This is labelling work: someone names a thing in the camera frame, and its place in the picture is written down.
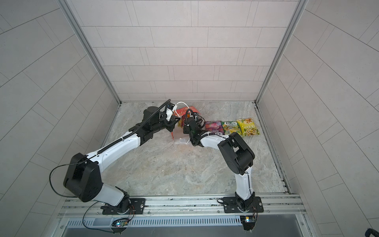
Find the purple snack packet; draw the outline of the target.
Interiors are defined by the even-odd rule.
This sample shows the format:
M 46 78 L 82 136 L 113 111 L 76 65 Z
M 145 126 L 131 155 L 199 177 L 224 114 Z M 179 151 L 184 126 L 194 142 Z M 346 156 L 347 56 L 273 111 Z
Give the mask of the purple snack packet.
M 225 134 L 221 121 L 207 121 L 205 123 L 205 130 L 220 135 Z

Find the yellow snack packet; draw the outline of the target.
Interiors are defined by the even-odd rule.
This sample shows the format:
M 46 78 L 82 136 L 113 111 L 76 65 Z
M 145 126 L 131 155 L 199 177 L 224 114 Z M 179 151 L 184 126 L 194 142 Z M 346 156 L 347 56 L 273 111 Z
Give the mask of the yellow snack packet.
M 252 118 L 238 119 L 237 123 L 240 127 L 242 136 L 253 136 L 260 134 Z

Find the green snack packet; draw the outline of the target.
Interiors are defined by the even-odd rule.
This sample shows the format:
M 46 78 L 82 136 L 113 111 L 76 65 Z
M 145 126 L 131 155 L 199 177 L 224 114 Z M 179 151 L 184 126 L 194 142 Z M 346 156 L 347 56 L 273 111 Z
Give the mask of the green snack packet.
M 236 132 L 239 135 L 242 135 L 240 126 L 237 121 L 223 121 L 222 127 L 225 135 L 230 135 Z

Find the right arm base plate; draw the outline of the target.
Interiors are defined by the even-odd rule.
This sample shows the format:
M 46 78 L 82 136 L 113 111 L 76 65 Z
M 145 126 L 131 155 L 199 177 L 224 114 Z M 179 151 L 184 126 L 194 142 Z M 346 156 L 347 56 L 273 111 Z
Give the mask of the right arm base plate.
M 218 203 L 224 207 L 225 213 L 263 213 L 263 203 L 260 197 L 251 196 L 247 200 L 242 200 L 239 196 L 223 197 L 218 199 Z

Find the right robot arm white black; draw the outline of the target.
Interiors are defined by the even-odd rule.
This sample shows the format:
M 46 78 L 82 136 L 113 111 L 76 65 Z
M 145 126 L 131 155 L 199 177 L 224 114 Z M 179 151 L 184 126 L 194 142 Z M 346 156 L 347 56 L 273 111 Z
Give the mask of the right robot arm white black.
M 235 174 L 236 206 L 243 212 L 250 211 L 255 198 L 251 182 L 255 154 L 243 138 L 236 132 L 222 135 L 203 130 L 199 120 L 193 117 L 185 119 L 184 134 L 189 135 L 193 146 L 210 147 L 221 152 L 228 168 Z

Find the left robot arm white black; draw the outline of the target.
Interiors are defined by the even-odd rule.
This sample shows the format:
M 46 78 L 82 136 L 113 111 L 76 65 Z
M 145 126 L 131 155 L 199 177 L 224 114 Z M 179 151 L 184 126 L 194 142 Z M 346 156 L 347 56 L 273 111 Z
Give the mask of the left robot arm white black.
M 102 181 L 102 172 L 126 153 L 152 139 L 154 134 L 167 129 L 172 132 L 180 118 L 175 114 L 177 106 L 166 102 L 160 107 L 144 110 L 140 123 L 131 127 L 122 137 L 107 146 L 83 155 L 74 155 L 68 166 L 63 185 L 82 202 L 104 203 L 103 214 L 131 213 L 129 194 Z

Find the red paper gift bag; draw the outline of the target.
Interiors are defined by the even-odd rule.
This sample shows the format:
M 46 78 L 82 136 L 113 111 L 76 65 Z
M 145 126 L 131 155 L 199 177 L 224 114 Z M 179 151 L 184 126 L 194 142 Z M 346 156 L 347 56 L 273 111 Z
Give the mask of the red paper gift bag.
M 194 106 L 188 106 L 185 102 L 177 102 L 173 115 L 176 117 L 179 117 L 180 120 L 175 125 L 174 130 L 172 131 L 171 135 L 174 141 L 174 144 L 181 145 L 181 144 L 189 144 L 190 143 L 190 136 L 188 134 L 189 128 L 186 125 L 186 118 L 193 117 L 193 113 L 195 113 L 196 116 L 200 115 L 200 112 L 194 107 Z

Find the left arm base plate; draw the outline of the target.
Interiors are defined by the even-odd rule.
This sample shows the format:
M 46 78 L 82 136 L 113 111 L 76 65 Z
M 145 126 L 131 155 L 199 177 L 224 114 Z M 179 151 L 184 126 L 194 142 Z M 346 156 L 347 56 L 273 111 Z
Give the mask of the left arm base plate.
M 123 199 L 117 206 L 105 204 L 100 208 L 103 215 L 139 215 L 143 214 L 145 203 L 145 198 L 127 198 Z

